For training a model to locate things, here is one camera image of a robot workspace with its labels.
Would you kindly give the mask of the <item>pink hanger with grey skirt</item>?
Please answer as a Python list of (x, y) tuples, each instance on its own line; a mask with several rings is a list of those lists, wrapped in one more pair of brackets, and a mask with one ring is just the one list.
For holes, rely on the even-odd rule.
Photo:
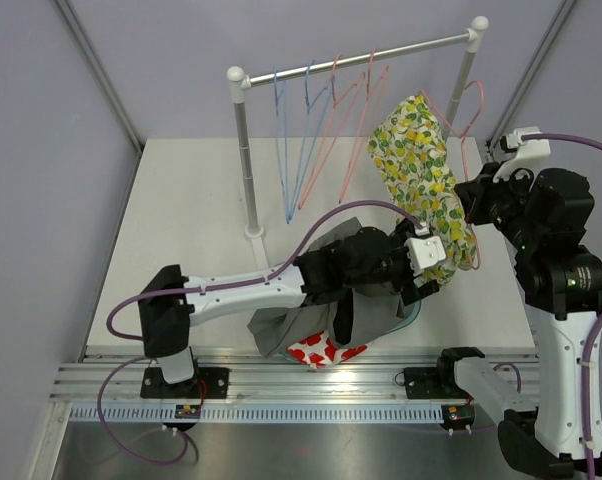
[(339, 204), (342, 204), (345, 200), (349, 185), (351, 183), (352, 177), (357, 167), (358, 160), (363, 150), (365, 142), (364, 133), (366, 132), (367, 128), (370, 127), (372, 121), (374, 120), (374, 117), (377, 114), (379, 103), (384, 95), (388, 78), (390, 75), (390, 69), (388, 66), (383, 67), (381, 73), (377, 77), (373, 75), (373, 67), (376, 55), (376, 50), (373, 50), (368, 60), (368, 67), (365, 75), (365, 101), (362, 107), (361, 115), (359, 117), (356, 136), (350, 153), (346, 173), (339, 192)]

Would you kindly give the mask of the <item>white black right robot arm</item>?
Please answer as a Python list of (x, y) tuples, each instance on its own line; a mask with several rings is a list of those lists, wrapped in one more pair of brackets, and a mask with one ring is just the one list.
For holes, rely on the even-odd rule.
[(474, 347), (444, 350), (437, 378), (482, 406), (513, 470), (539, 479), (576, 472), (596, 479), (602, 261), (582, 244), (595, 200), (588, 180), (569, 170), (500, 169), (488, 163), (455, 190), (468, 221), (495, 227), (515, 250), (515, 276), (537, 331), (539, 400), (511, 388)]

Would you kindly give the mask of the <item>lemon print skirt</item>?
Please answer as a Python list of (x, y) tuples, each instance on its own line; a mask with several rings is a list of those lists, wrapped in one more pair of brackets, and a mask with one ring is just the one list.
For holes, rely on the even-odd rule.
[(367, 151), (393, 204), (427, 224), (442, 241), (446, 260), (426, 269), (423, 280), (448, 284), (470, 270), (477, 256), (475, 237), (454, 192), (447, 145), (436, 115), (421, 95), (405, 98), (367, 139)]

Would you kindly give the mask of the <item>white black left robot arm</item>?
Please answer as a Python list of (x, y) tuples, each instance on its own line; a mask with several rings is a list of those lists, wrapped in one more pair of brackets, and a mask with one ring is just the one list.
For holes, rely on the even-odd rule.
[(163, 384), (191, 385), (199, 372), (190, 328), (238, 313), (251, 314), (248, 329), (265, 358), (296, 347), (311, 362), (360, 350), (438, 292), (425, 273), (445, 258), (442, 240), (425, 224), (404, 220), (385, 233), (351, 218), (272, 270), (189, 279), (169, 265), (138, 303), (144, 353)]

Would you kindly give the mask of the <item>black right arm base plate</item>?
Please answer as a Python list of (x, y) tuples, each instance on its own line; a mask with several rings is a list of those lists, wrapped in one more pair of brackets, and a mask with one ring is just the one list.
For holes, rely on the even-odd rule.
[(395, 376), (395, 382), (404, 388), (410, 400), (469, 400), (452, 377), (436, 367), (407, 367)]

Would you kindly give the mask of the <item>blue wire hanger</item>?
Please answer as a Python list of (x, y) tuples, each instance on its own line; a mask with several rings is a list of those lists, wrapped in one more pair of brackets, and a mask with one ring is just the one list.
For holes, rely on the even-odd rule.
[(297, 162), (297, 170), (294, 179), (294, 188), (290, 194), (287, 203), (286, 221), (290, 224), (294, 218), (298, 207), (301, 190), (305, 185), (306, 176), (309, 169), (310, 160), (314, 153), (317, 137), (320, 127), (323, 125), (324, 118), (327, 112), (329, 103), (329, 86), (325, 84), (315, 93), (310, 92), (309, 77), (310, 70), (314, 66), (315, 61), (312, 60), (304, 73), (304, 106), (305, 118), (304, 129), (301, 138), (299, 156)]
[(288, 95), (287, 81), (280, 80), (274, 72), (274, 113), (275, 113), (275, 154), (277, 159), (281, 185), (284, 220), (291, 222), (290, 186), (289, 186), (289, 153), (288, 153)]

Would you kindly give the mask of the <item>red poppy print skirt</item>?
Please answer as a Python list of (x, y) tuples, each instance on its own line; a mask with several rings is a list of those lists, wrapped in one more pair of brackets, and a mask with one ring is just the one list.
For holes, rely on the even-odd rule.
[(355, 348), (337, 347), (327, 331), (316, 333), (288, 347), (283, 355), (311, 369), (323, 369), (343, 363), (367, 350), (367, 345)]

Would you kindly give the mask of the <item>pink hanger with lemon skirt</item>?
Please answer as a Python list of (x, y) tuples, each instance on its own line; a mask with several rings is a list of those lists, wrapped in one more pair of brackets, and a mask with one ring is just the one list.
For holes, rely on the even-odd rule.
[(466, 155), (466, 141), (467, 141), (467, 138), (469, 136), (471, 129), (473, 128), (474, 124), (476, 123), (476, 121), (478, 120), (480, 115), (482, 114), (484, 106), (485, 106), (485, 91), (484, 91), (483, 83), (481, 81), (472, 80), (472, 81), (468, 82), (465, 86), (462, 87), (462, 93), (465, 93), (468, 89), (470, 89), (473, 86), (475, 86), (478, 89), (479, 103), (477, 105), (476, 112), (473, 115), (472, 119), (460, 131), (457, 131), (453, 127), (452, 120), (446, 120), (444, 118), (444, 115), (441, 113), (441, 111), (430, 100), (427, 91), (424, 89), (419, 90), (419, 95), (423, 97), (427, 107), (431, 111), (435, 112), (435, 114), (438, 116), (438, 118), (444, 123), (445, 126), (447, 126), (449, 128), (449, 130), (459, 140), (461, 161), (462, 161), (463, 174), (464, 174), (465, 181), (469, 180), (469, 170), (468, 170), (467, 155)]

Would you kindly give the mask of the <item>teal plastic basin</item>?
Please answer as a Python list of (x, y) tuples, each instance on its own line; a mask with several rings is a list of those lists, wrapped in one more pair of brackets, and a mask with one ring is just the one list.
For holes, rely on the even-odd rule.
[(420, 309), (419, 302), (404, 305), (398, 296), (369, 297), (359, 293), (334, 306), (302, 308), (293, 313), (293, 325), (306, 326), (311, 320), (315, 325), (308, 334), (290, 335), (279, 348), (279, 353), (286, 358), (283, 352), (288, 347), (324, 331), (337, 347), (369, 347), (374, 341), (409, 326)]

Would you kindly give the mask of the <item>grey skirt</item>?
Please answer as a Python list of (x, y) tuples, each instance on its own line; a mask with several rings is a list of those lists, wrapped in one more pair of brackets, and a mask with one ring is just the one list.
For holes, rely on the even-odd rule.
[(360, 286), (326, 305), (260, 309), (247, 328), (266, 358), (321, 333), (338, 348), (356, 348), (396, 330), (412, 309), (385, 287)]

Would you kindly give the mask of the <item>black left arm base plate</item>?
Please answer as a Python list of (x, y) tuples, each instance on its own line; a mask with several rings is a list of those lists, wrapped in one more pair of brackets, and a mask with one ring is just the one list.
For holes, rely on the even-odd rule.
[(226, 399), (230, 370), (222, 367), (199, 368), (190, 380), (169, 384), (159, 367), (144, 370), (140, 388), (143, 399)]

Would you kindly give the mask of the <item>pink hanger with poppy skirt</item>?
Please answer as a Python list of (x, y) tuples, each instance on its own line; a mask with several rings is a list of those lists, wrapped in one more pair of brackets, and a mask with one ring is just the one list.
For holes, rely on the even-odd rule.
[(342, 55), (338, 54), (332, 64), (330, 73), (330, 97), (329, 106), (330, 112), (325, 124), (319, 148), (312, 161), (310, 177), (306, 185), (303, 187), (300, 199), (297, 203), (297, 209), (302, 210), (309, 200), (317, 180), (322, 173), (327, 160), (335, 146), (336, 140), (340, 137), (343, 128), (345, 127), (352, 109), (360, 96), (362, 87), (366, 82), (367, 74), (365, 72), (359, 74), (353, 83), (345, 88), (341, 93), (337, 92), (336, 88), (336, 70), (337, 63), (341, 60)]

